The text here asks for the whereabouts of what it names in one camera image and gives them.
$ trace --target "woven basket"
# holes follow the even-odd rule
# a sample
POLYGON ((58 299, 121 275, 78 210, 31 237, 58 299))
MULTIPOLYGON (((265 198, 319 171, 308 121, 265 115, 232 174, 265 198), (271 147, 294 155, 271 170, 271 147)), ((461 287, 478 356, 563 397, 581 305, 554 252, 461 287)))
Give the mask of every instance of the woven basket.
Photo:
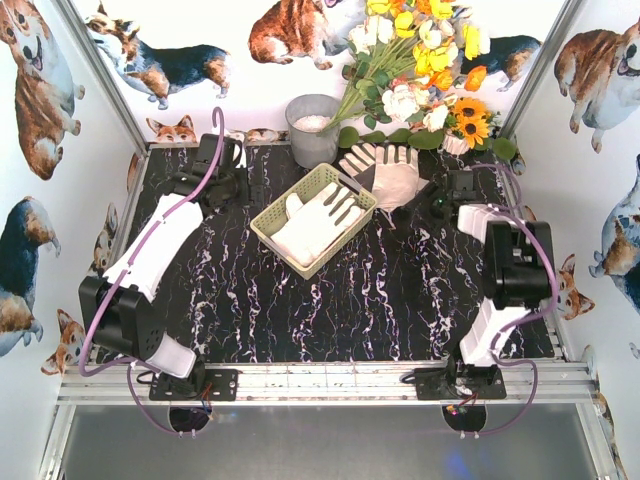
POLYGON ((302 178, 293 187, 287 190, 276 201, 269 205, 256 218, 251 221, 251 230, 256 232, 262 243, 269 247, 273 252, 284 260, 291 268, 293 268, 305 280, 309 280, 315 273, 322 268, 346 243, 351 240, 362 227, 364 227, 371 217, 373 210, 376 208, 376 197, 362 188, 356 181, 347 177, 344 173, 340 173, 327 163, 322 163, 314 168, 311 172, 302 178), (271 235, 279 231, 284 224, 287 223, 287 212, 285 209, 285 200, 292 193, 297 193, 302 203, 307 203, 313 197, 324 189, 329 183, 335 182, 343 185, 354 193, 358 194, 357 205, 362 208, 364 215, 353 225, 340 235, 331 246, 316 259, 308 267, 303 267, 293 258, 287 256, 280 248, 271 240, 271 235))

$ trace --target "bouquet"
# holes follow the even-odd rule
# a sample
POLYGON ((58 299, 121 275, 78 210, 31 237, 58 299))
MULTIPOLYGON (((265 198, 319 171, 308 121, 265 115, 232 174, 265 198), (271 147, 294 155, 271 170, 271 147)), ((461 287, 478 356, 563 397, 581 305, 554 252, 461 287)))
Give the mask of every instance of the bouquet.
MULTIPOLYGON (((491 46, 471 22, 470 8, 452 0, 367 0, 367 18, 351 30, 348 44, 354 62, 343 68, 348 83, 326 129, 364 116, 371 130, 407 122, 411 131, 403 130, 414 134, 405 140, 418 148, 459 151, 464 142, 467 150, 486 149, 496 115, 479 100, 448 94, 452 86, 477 91, 487 76, 482 65, 459 74, 463 55, 473 60, 491 46)), ((357 141, 357 131, 348 132, 357 141)))

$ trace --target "white wall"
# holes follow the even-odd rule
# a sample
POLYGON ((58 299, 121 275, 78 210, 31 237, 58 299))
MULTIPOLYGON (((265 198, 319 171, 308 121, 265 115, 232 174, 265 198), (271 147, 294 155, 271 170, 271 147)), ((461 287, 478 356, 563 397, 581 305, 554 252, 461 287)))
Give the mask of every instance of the white wall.
MULTIPOLYGON (((576 18, 567 40, 594 29, 622 33, 638 17, 637 2, 591 0, 576 18)), ((638 95, 638 80, 635 85, 638 95)), ((581 123, 577 135, 569 130, 573 107, 569 98, 561 96, 550 68, 517 128, 520 150, 527 162, 521 180, 523 196, 537 218, 551 224, 556 267, 575 253, 576 286, 596 303, 588 313, 561 320, 562 326, 574 360, 580 359, 587 345, 594 347, 622 462, 629 478, 640 478, 640 361, 629 348, 630 342, 640 345, 640 317, 611 278, 593 278, 588 271, 597 263, 594 251, 602 251, 601 233, 607 216, 636 180, 640 111, 608 130, 602 151, 597 154, 591 146, 592 129, 581 123)))
POLYGON ((29 346, 20 341, 0 357, 0 477, 25 480, 36 478, 60 385, 59 375, 40 371, 60 342, 56 310, 61 308, 82 322, 78 286, 93 259, 109 203, 114 203, 118 214, 123 211, 127 167, 134 151, 55 8, 44 0, 36 1, 36 6, 86 95, 76 101, 73 116, 82 122, 80 135, 65 135, 62 162, 50 180, 42 180, 29 170, 18 144, 13 107, 17 67, 9 47, 0 43, 0 232, 13 206, 30 195, 45 207, 61 244, 59 257, 45 246, 39 249, 33 314, 43 326, 42 340, 32 336, 29 346))

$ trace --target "table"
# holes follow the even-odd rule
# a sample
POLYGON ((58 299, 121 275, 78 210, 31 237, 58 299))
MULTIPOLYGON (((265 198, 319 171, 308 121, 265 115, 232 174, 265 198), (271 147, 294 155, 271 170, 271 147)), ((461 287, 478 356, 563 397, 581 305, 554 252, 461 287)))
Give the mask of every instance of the table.
MULTIPOLYGON (((188 167, 195 148, 151 150, 130 244, 188 167)), ((250 178, 262 169, 267 204, 306 171, 288 145, 247 148, 250 178)), ((421 152, 420 175, 485 163, 421 152)), ((501 182, 476 170, 484 203, 504 203, 501 182)), ((429 232, 417 212, 394 212, 392 228, 371 222, 311 280, 305 281, 258 242, 249 222, 257 208, 231 205, 208 217, 167 269, 154 306, 168 333, 212 363, 352 362, 439 359, 469 331, 482 299, 482 245, 446 226, 429 232)), ((510 358, 553 357, 543 321, 517 328, 510 358)), ((110 355, 98 356, 104 361, 110 355)))

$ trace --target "orange flower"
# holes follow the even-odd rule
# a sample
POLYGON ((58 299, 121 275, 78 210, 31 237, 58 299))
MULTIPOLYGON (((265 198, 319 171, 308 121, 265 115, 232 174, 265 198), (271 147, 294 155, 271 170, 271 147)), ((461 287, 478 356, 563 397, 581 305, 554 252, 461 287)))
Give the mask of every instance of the orange flower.
POLYGON ((477 92, 485 78, 487 78, 487 67, 481 65, 472 69, 467 76, 464 89, 470 92, 477 92))
POLYGON ((453 85, 453 77, 451 76, 450 70, 444 70, 442 72, 438 72, 433 76, 433 85, 435 85, 438 89, 446 92, 453 85))

